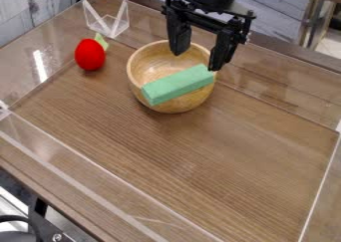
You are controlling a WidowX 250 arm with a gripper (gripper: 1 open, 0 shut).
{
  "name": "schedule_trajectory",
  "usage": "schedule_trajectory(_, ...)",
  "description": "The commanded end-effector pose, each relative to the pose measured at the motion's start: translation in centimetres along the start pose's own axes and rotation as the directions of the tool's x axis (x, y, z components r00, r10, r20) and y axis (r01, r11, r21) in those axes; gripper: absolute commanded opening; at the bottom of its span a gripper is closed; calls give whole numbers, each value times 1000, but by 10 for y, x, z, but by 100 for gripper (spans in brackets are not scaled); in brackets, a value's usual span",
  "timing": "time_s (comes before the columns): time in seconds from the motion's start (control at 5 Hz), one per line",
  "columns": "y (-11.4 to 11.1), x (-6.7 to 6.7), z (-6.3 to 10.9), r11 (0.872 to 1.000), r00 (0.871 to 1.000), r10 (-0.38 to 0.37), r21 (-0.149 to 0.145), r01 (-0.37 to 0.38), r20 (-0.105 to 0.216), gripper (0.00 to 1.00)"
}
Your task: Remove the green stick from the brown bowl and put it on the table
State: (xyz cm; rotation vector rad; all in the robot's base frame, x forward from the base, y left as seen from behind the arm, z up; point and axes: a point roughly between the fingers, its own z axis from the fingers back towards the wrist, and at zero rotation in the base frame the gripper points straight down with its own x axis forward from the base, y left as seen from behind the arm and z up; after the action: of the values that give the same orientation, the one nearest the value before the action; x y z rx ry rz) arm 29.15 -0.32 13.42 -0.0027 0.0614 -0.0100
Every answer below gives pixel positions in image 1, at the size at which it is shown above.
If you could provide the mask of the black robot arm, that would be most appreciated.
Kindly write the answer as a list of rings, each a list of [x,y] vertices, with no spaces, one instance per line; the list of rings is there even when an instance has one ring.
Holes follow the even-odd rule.
[[[170,50],[175,56],[190,47],[191,27],[215,35],[207,68],[219,71],[231,61],[238,45],[249,40],[255,13],[234,0],[166,0],[163,14]]]

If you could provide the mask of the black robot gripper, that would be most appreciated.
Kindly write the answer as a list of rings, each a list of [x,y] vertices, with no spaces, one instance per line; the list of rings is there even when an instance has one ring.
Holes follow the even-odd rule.
[[[238,40],[247,41],[254,12],[234,0],[166,0],[164,8],[172,8],[167,10],[167,30],[175,56],[188,49],[190,24],[214,33],[226,27],[217,34],[207,66],[211,71],[219,71],[231,60]]]

